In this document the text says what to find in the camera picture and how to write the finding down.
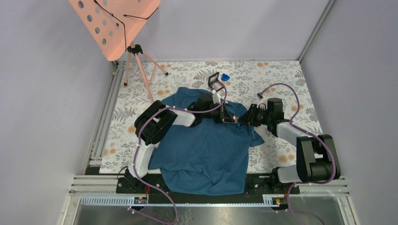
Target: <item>wire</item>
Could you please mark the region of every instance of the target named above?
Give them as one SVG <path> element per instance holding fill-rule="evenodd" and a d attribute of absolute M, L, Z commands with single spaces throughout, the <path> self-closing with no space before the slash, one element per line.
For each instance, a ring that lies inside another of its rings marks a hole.
<path fill-rule="evenodd" d="M 146 200 L 148 201 L 148 193 L 149 193 L 149 189 L 150 189 L 150 187 L 148 187 L 148 186 L 145 186 L 145 198 L 146 198 Z"/>
<path fill-rule="evenodd" d="M 314 137 L 319 143 L 321 143 L 322 147 L 325 148 L 325 150 L 326 150 L 326 152 L 328 153 L 328 156 L 329 156 L 329 158 L 330 158 L 330 160 L 331 160 L 331 162 L 332 162 L 332 168 L 333 168 L 333 170 L 332 170 L 332 175 L 329 177 L 329 179 L 327 179 L 326 181 L 314 182 L 314 183 L 317 183 L 317 184 L 327 184 L 327 183 L 331 182 L 331 181 L 334 179 L 335 175 L 336 175 L 336 162 L 335 162 L 335 159 L 334 159 L 333 154 L 332 154 L 332 152 L 330 151 L 329 147 L 328 147 L 328 146 L 325 144 L 325 142 L 322 141 L 317 135 L 315 135 L 315 134 L 313 134 L 313 133 L 311 133 L 311 132 L 308 132 L 308 131 L 304 130 L 303 128 L 301 128 L 301 127 L 299 127 L 299 126 L 293 124 L 293 119 L 294 119 L 294 117 L 299 113 L 299 110 L 300 110 L 300 101 L 299 101 L 299 97 L 297 96 L 297 93 L 295 92 L 295 90 L 294 90 L 290 85 L 288 85 L 288 84 L 285 84 L 285 83 L 274 83 L 274 84 L 268 86 L 267 88 L 265 88 L 261 93 L 264 94 L 268 89 L 270 89 L 271 87 L 276 86 L 276 85 L 283 85 L 283 86 L 288 87 L 291 91 L 293 91 L 293 94 L 294 94 L 294 96 L 296 97 L 296 101 L 297 101 L 297 110 L 296 110 L 296 112 L 293 114 L 293 116 L 290 118 L 290 125 L 291 125 L 292 127 L 296 128 L 297 130 L 301 131 L 301 132 L 304 132 L 304 133 L 306 133 L 306 134 L 309 134 L 310 136 Z M 293 210 L 293 209 L 291 209 L 289 196 L 290 196 L 291 189 L 294 187 L 294 185 L 295 185 L 294 183 L 291 184 L 290 187 L 289 187 L 289 189 L 288 189 L 288 191 L 287 191 L 287 195 L 286 195 L 287 204 L 288 204 L 288 207 L 289 207 L 289 209 L 290 209 L 290 212 L 291 212 L 291 214 L 294 216 L 294 218 L 295 218 L 297 221 L 299 221 L 302 225 L 305 225 L 301 220 L 299 220 L 299 218 L 297 218 L 297 216 L 294 214 L 294 211 L 303 212 L 303 213 L 308 213 L 308 214 L 311 214 L 311 215 L 313 215 L 313 216 L 316 216 L 316 215 L 313 214 L 312 212 L 309 212 L 309 211 L 306 211 L 306 210 Z M 325 224 L 325 223 L 322 221 L 321 218 L 319 218 L 318 216 L 316 216 L 316 217 L 322 222 L 322 224 Z"/>
<path fill-rule="evenodd" d="M 286 199 L 287 197 L 287 188 L 285 189 L 285 194 L 283 195 L 283 199 Z"/>
<path fill-rule="evenodd" d="M 119 179 L 120 172 L 121 172 L 122 170 L 126 169 L 126 168 L 128 168 L 128 166 L 125 166 L 125 167 L 123 167 L 122 169 L 120 169 L 120 171 L 117 173 L 117 176 L 116 176 L 116 179 L 117 179 L 117 180 Z"/>
<path fill-rule="evenodd" d="M 155 11 L 154 11 L 153 13 L 151 13 L 147 18 L 143 18 L 143 17 L 139 17 L 139 16 L 134 16 L 134 15 L 126 15 L 126 14 L 124 14 L 123 16 L 128 16 L 128 17 L 134 17 L 134 18 L 138 18 L 138 19 L 147 20 L 147 19 L 149 19 L 149 18 L 152 16 L 152 14 L 154 14 L 157 10 L 158 10 L 158 8 L 156 8 Z"/>
<path fill-rule="evenodd" d="M 150 218 L 150 219 L 152 219 L 152 220 L 154 220 L 154 221 L 157 221 L 157 222 L 163 223 L 163 224 L 167 224 L 167 225 L 173 225 L 173 224 L 175 224 L 175 223 L 177 222 L 177 220 L 178 220 L 178 210 L 177 210 L 176 204 L 174 203 L 173 199 L 171 199 L 171 197 L 170 197 L 166 192 L 164 192 L 162 189 L 160 189 L 160 188 L 158 188 L 158 187 L 156 187 L 156 186 L 153 186 L 153 185 L 151 185 L 151 184 L 145 182 L 144 180 L 142 180 L 142 179 L 138 176 L 137 169 L 136 169 L 136 161 L 137 161 L 137 158 L 138 158 L 139 149 L 140 149 L 140 147 L 141 147 L 141 141 L 142 141 L 142 140 L 141 140 L 141 134 L 142 134 L 144 128 L 148 125 L 148 123 L 149 123 L 153 118 L 155 118 L 157 115 L 159 115 L 160 113 L 162 113 L 162 112 L 165 111 L 165 110 L 173 109 L 173 110 L 179 110 L 179 111 L 184 111 L 184 112 L 188 112 L 188 113 L 208 113 L 208 112 L 214 111 L 214 110 L 218 109 L 219 107 L 221 107 L 221 106 L 225 103 L 225 101 L 226 101 L 226 99 L 227 99 L 227 88 L 225 87 L 225 85 L 224 85 L 223 83 L 221 83 L 221 82 L 219 82 L 219 81 L 213 82 L 212 85 L 213 85 L 214 83 L 219 83 L 219 84 L 222 86 L 222 88 L 224 88 L 224 99 L 222 100 L 221 104 L 217 105 L 217 106 L 214 107 L 213 109 L 206 110 L 206 111 L 190 111 L 190 110 L 185 110 L 185 109 L 176 108 L 176 107 L 165 107 L 165 108 L 162 108 L 162 109 L 160 109 L 159 111 L 157 111 L 154 115 L 152 115 L 152 116 L 142 125 L 141 129 L 140 129 L 139 132 L 138 132 L 138 146 L 137 146 L 137 149 L 136 149 L 136 151 L 135 151 L 134 159 L 133 159 L 133 172 L 134 172 L 136 178 L 137 178 L 139 181 L 141 181 L 141 183 L 147 185 L 148 187 L 151 187 L 151 188 L 154 188 L 154 189 L 160 191 L 162 194 L 164 194 L 164 195 L 169 199 L 169 201 L 170 201 L 171 204 L 173 205 L 174 212 L 175 212 L 174 221 L 173 221 L 173 222 L 161 221 L 161 220 L 159 220 L 159 219 L 157 219 L 157 218 L 155 218 L 155 217 L 152 217 L 152 216 L 150 216 L 150 215 L 148 215 L 148 214 L 145 214 L 145 213 L 143 213 L 143 212 L 141 212 L 141 211 L 136 211 L 136 210 L 132 209 L 133 213 L 136 212 L 136 213 L 138 213 L 138 214 L 140 214 L 140 215 L 142 215 L 142 216 L 144 216 L 144 217 L 148 217 L 148 218 Z"/>
<path fill-rule="evenodd" d="M 285 83 L 274 83 L 274 84 L 268 86 L 267 88 L 265 88 L 265 89 L 261 92 L 261 94 L 264 94 L 268 89 L 270 89 L 270 88 L 272 88 L 272 87 L 274 87 L 274 86 L 277 86 L 277 85 L 283 85 L 283 86 L 288 87 L 291 91 L 293 91 L 293 94 L 294 94 L 294 96 L 296 97 L 296 101 L 297 101 L 298 107 L 297 107 L 296 112 L 295 112 L 295 113 L 293 114 L 293 116 L 290 118 L 290 124 L 292 124 L 292 123 L 293 123 L 294 117 L 296 117 L 296 115 L 298 114 L 298 112 L 299 112 L 299 110 L 300 110 L 300 101 L 299 101 L 299 97 L 297 96 L 297 93 L 295 92 L 295 90 L 294 90 L 290 85 L 285 84 Z"/>
<path fill-rule="evenodd" d="M 318 215 L 316 215 L 315 213 L 313 213 L 313 212 L 309 212 L 309 211 L 305 211 L 305 210 L 293 210 L 294 212 L 301 212 L 301 213 L 306 213 L 306 214 L 309 214 L 309 215 L 311 215 L 311 216 L 314 216 L 315 218 L 317 218 L 321 223 L 322 223 L 322 225 L 326 225 L 325 224 L 325 221 L 323 221 Z M 269 213 L 284 213 L 284 212 L 287 212 L 287 211 L 285 211 L 285 210 L 277 210 L 277 211 L 275 211 L 275 210 L 266 210 L 266 211 L 262 211 L 262 212 L 269 212 Z"/>
<path fill-rule="evenodd" d="M 119 20 L 116 16 L 113 15 L 113 13 L 108 12 L 106 9 L 104 9 L 98 2 L 97 0 L 94 0 L 95 4 L 97 4 L 102 10 L 104 10 L 105 12 L 107 12 L 109 15 L 111 15 L 112 17 L 114 17 L 116 20 L 118 20 L 119 22 L 121 22 L 123 24 L 123 28 L 124 28 L 124 47 L 125 47 L 125 51 L 127 50 L 127 38 L 126 38 L 126 25 Z"/>

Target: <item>shirt sleeve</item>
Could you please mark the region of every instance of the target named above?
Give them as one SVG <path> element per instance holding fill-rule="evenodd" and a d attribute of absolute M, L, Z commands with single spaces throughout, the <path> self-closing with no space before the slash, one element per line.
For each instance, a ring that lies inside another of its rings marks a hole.
<path fill-rule="evenodd" d="M 252 129 L 252 141 L 250 142 L 250 147 L 255 147 L 255 146 L 261 145 L 263 143 L 264 143 L 264 140 L 253 128 Z"/>

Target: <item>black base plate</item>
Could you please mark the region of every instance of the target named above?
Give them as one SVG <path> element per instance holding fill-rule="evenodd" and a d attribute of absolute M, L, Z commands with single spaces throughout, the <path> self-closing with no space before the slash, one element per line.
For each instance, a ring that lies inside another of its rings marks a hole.
<path fill-rule="evenodd" d="M 285 189 L 274 190 L 268 188 L 266 182 L 268 180 L 267 176 L 269 174 L 247 174 L 246 176 L 246 184 L 245 191 L 242 194 L 238 195 L 222 195 L 222 196 L 208 196 L 208 195 L 191 195 L 191 194 L 182 194 L 176 193 L 169 190 L 166 184 L 163 181 L 161 174 L 148 174 L 143 180 L 146 182 L 159 187 L 166 191 L 168 195 L 173 199 L 175 203 L 190 203 L 190 204 L 224 204 L 224 203 L 263 203 L 263 194 L 285 194 Z M 118 194 L 145 194 L 145 186 L 140 183 L 137 188 L 133 188 L 133 186 L 127 181 L 125 177 L 120 177 L 118 180 L 118 185 L 116 188 L 116 193 Z M 299 194 L 300 190 L 298 187 L 294 187 L 291 190 L 291 194 Z M 148 203 L 151 204 L 169 204 L 169 200 L 165 195 L 160 193 L 159 191 L 151 188 L 149 191 L 149 200 Z"/>

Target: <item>tripod leg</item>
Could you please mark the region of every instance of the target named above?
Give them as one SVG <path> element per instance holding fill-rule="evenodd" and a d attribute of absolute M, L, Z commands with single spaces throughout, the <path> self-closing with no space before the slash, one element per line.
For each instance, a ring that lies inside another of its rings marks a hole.
<path fill-rule="evenodd" d="M 155 66 L 153 66 L 153 70 L 152 70 L 152 76 L 151 76 L 151 78 L 149 79 L 149 85 L 151 85 L 151 84 L 152 84 L 152 79 L 153 79 L 153 76 L 155 76 L 155 70 L 156 70 L 156 65 L 155 65 Z"/>
<path fill-rule="evenodd" d="M 129 80 L 130 58 L 131 58 L 131 53 L 129 52 L 127 54 L 126 75 L 124 76 L 125 86 L 127 86 L 127 81 Z"/>
<path fill-rule="evenodd" d="M 145 51 L 142 51 L 142 53 L 151 61 L 155 64 L 155 66 L 157 66 L 159 69 L 161 69 L 161 71 L 163 71 L 164 75 L 168 75 L 168 72 L 165 71 L 165 69 L 163 69 L 154 59 L 152 59 L 151 56 L 148 55 L 148 53 L 146 53 Z"/>
<path fill-rule="evenodd" d="M 131 70 L 135 75 L 137 75 L 137 77 L 139 77 L 141 80 L 142 80 L 142 77 L 140 76 L 140 75 L 138 75 L 135 71 L 134 71 L 134 69 L 133 70 Z"/>
<path fill-rule="evenodd" d="M 151 89 L 149 88 L 149 83 L 145 76 L 145 72 L 144 72 L 144 68 L 142 67 L 141 60 L 139 60 L 138 54 L 134 54 L 134 56 L 136 57 L 139 71 L 141 71 L 142 79 L 144 80 L 146 89 L 148 90 L 149 97 L 151 97 L 152 102 L 154 102 L 155 100 L 153 99 Z"/>

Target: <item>music stand tripod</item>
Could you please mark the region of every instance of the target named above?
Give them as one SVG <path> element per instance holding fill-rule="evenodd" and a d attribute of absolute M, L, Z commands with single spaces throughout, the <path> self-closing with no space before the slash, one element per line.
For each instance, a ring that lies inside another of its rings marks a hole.
<path fill-rule="evenodd" d="M 91 33 L 102 53 L 108 61 L 119 59 L 128 51 L 124 85 L 127 86 L 131 54 L 137 60 L 141 76 L 148 90 L 149 97 L 154 101 L 150 89 L 156 67 L 168 75 L 151 56 L 134 44 L 134 38 L 145 25 L 147 19 L 158 9 L 160 0 L 69 0 L 74 10 Z M 146 78 L 138 53 L 144 54 L 154 63 L 150 81 Z"/>

